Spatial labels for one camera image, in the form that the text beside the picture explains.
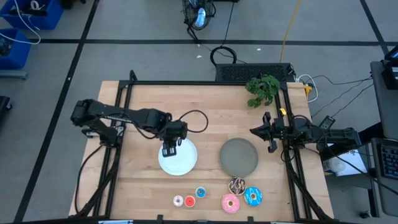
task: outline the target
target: blue container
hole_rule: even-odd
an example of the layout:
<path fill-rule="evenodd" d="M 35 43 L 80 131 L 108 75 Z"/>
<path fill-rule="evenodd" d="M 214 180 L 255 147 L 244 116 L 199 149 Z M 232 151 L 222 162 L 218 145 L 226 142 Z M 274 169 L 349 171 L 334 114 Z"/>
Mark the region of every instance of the blue container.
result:
<path fill-rule="evenodd" d="M 29 42 L 19 29 L 0 29 L 0 33 L 15 40 Z M 12 43 L 10 53 L 5 57 L 0 56 L 0 69 L 16 69 L 24 67 L 29 50 L 30 44 L 14 41 Z"/>
<path fill-rule="evenodd" d="M 29 21 L 28 16 L 21 15 L 23 20 L 32 29 L 34 27 L 45 30 L 55 29 L 63 13 L 60 0 L 37 0 L 37 2 L 39 5 L 45 4 L 47 6 L 47 16 L 31 16 Z M 30 0 L 17 0 L 17 3 L 19 9 L 22 11 L 24 8 L 30 7 Z M 14 28 L 28 29 L 18 15 L 9 14 L 13 6 L 15 6 L 14 0 L 7 0 L 0 10 L 0 16 L 7 20 Z"/>

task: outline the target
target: donut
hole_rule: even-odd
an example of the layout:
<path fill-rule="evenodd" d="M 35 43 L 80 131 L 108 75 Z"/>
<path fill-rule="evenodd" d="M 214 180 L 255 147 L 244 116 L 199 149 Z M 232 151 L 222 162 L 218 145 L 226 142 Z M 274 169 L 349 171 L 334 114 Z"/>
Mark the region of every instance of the donut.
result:
<path fill-rule="evenodd" d="M 239 199 L 233 194 L 224 195 L 221 207 L 226 213 L 234 214 L 239 210 Z"/>
<path fill-rule="evenodd" d="M 246 183 L 242 178 L 234 177 L 228 184 L 229 191 L 235 195 L 242 195 L 246 190 Z"/>
<path fill-rule="evenodd" d="M 204 187 L 198 187 L 195 194 L 198 198 L 204 198 L 206 196 L 206 189 Z"/>
<path fill-rule="evenodd" d="M 188 208 L 192 208 L 195 205 L 195 198 L 192 197 L 191 195 L 186 196 L 185 200 L 184 200 L 184 204 L 185 206 L 187 206 Z"/>
<path fill-rule="evenodd" d="M 181 195 L 176 195 L 173 199 L 173 204 L 176 207 L 181 207 L 184 203 L 184 198 Z"/>
<path fill-rule="evenodd" d="M 256 207 L 262 202 L 262 193 L 257 187 L 249 187 L 244 192 L 244 199 L 250 206 Z"/>

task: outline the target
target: artificial plant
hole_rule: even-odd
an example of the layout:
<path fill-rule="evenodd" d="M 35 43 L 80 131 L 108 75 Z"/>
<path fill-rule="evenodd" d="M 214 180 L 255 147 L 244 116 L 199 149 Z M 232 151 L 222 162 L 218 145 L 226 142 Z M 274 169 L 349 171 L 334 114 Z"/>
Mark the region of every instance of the artificial plant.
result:
<path fill-rule="evenodd" d="M 248 106 L 257 108 L 263 100 L 266 101 L 264 105 L 270 105 L 278 93 L 279 87 L 279 81 L 272 75 L 259 75 L 258 78 L 252 78 L 246 83 L 246 89 L 257 97 L 249 100 Z"/>

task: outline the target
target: gray floor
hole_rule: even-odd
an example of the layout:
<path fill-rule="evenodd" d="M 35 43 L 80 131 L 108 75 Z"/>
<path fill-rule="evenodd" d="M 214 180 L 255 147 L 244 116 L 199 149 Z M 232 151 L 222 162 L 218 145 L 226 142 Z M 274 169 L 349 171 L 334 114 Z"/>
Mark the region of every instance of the gray floor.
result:
<path fill-rule="evenodd" d="M 398 41 L 398 19 L 394 0 L 366 0 L 385 41 Z M 42 30 L 45 39 L 79 39 L 93 0 L 65 11 L 55 30 Z M 217 15 L 198 32 L 200 39 L 224 38 L 231 3 L 217 2 Z M 228 39 L 282 40 L 293 13 L 295 1 L 242 0 L 234 7 Z M 180 40 L 186 33 L 181 0 L 101 0 L 88 39 Z M 0 28 L 7 28 L 1 20 Z M 28 37 L 35 38 L 30 32 Z M 289 40 L 377 41 L 358 0 L 303 0 Z M 0 129 L 0 223 L 11 222 L 40 151 L 77 44 L 33 46 L 24 70 L 27 80 L 0 80 L 0 95 L 12 98 L 14 108 Z M 280 45 L 229 45 L 245 62 L 278 62 Z M 347 82 L 369 76 L 369 63 L 383 57 L 380 46 L 303 46 L 288 45 L 285 62 L 297 74 L 325 75 L 334 82 Z M 63 218 L 68 215 L 77 172 L 86 139 L 69 121 L 77 100 L 96 98 L 103 80 L 127 79 L 134 69 L 140 80 L 214 80 L 215 68 L 210 51 L 194 44 L 85 44 L 65 104 L 50 143 L 24 220 Z M 216 55 L 217 62 L 230 58 Z M 319 123 L 354 98 L 370 81 L 325 108 L 313 118 Z M 310 103 L 314 114 L 352 85 L 331 85 L 316 79 L 318 100 Z M 336 116 L 335 128 L 362 130 L 379 121 L 373 88 L 366 90 L 347 109 Z M 367 193 L 337 182 L 328 183 L 336 218 L 346 222 L 382 223 L 398 221 L 387 217 L 358 218 L 369 209 Z"/>

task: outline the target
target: gray plate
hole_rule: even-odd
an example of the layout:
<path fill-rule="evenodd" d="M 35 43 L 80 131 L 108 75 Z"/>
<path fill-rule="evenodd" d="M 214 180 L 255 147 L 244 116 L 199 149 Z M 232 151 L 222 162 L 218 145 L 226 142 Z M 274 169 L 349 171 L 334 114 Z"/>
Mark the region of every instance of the gray plate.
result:
<path fill-rule="evenodd" d="M 251 174 L 259 163 L 257 149 L 248 140 L 234 138 L 223 144 L 220 150 L 220 164 L 233 177 Z"/>

